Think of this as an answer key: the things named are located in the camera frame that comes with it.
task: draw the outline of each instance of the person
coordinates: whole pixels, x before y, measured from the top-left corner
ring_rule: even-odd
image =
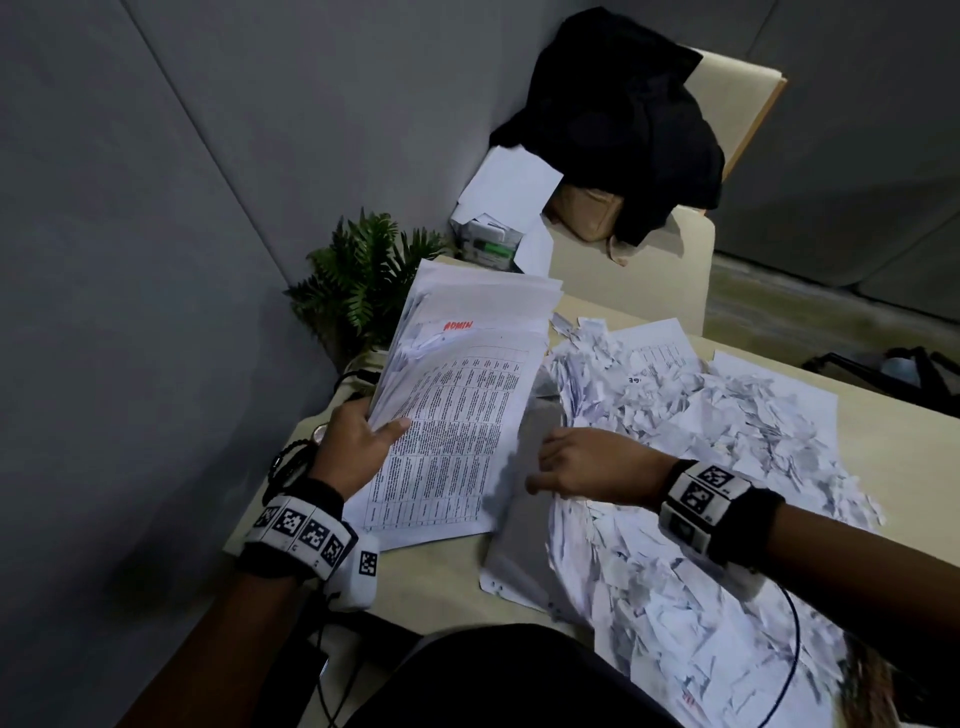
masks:
[[[372,431],[368,406],[369,400],[356,400],[335,410],[300,484],[323,491],[322,502],[338,518],[337,508],[373,478],[410,424],[398,420]],[[676,458],[630,438],[561,427],[545,439],[540,471],[527,488],[658,510],[677,468]],[[960,569],[785,504],[766,527],[754,568],[895,666],[952,685]],[[270,573],[253,561],[242,570],[241,557],[235,579],[133,703],[122,728],[250,722],[291,629],[300,584],[295,574]],[[348,726],[585,725],[627,718],[643,726],[678,725],[579,643],[545,627],[512,624],[467,629],[417,650]]]

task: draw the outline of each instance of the chair backrest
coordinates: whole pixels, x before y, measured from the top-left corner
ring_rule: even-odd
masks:
[[[773,68],[696,50],[704,59],[685,85],[727,158],[725,179],[777,101],[786,79]]]

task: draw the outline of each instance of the brown bag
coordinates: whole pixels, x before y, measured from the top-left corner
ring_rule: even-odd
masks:
[[[616,218],[623,209],[623,198],[600,189],[584,189],[561,184],[547,204],[547,212],[556,215],[575,235],[588,243],[613,235]]]

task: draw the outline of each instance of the hand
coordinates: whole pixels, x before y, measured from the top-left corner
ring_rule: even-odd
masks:
[[[410,420],[401,417],[376,432],[367,424],[370,398],[348,401],[333,410],[309,476],[322,480],[344,500],[373,480],[387,459],[390,445],[407,431]]]
[[[557,427],[543,441],[540,473],[527,478],[527,491],[656,509],[676,463],[677,458],[625,435],[591,427]]]

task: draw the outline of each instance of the forearm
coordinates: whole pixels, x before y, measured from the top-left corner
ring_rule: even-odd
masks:
[[[296,590],[293,577],[237,574],[119,727],[248,724],[293,626]]]
[[[758,567],[907,672],[960,647],[960,569],[907,546],[783,505]]]

